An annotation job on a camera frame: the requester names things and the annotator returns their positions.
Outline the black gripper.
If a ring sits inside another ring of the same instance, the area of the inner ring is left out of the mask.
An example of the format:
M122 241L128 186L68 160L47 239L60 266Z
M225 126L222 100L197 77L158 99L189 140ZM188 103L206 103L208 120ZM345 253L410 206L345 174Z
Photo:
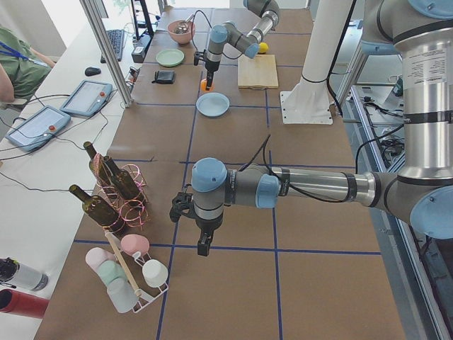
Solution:
M205 60L205 69L207 70L207 89L213 86L214 73L219 70L220 61Z
M200 238L197 241L197 254L199 256L209 255L214 231L222 225L223 213L223 208L214 210L195 209L195 223L200 229Z

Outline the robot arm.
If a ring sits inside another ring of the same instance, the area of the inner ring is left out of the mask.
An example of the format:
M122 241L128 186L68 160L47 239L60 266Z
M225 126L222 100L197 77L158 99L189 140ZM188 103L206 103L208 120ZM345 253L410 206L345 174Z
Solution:
M209 253L225 205L273 208L280 196L378 208L435 239L452 237L452 2L368 1L363 41L402 56L405 164L395 174L345 174L247 165L214 158L192 170L190 216L197 252Z
M233 22L214 25L210 30L207 49L202 59L207 70L205 90L212 88L214 73L219 69L224 46L231 45L242 55L253 59L259 51L259 44L265 35L279 23L280 7L274 0L244 0L243 6L257 15L260 20L247 34L242 33Z

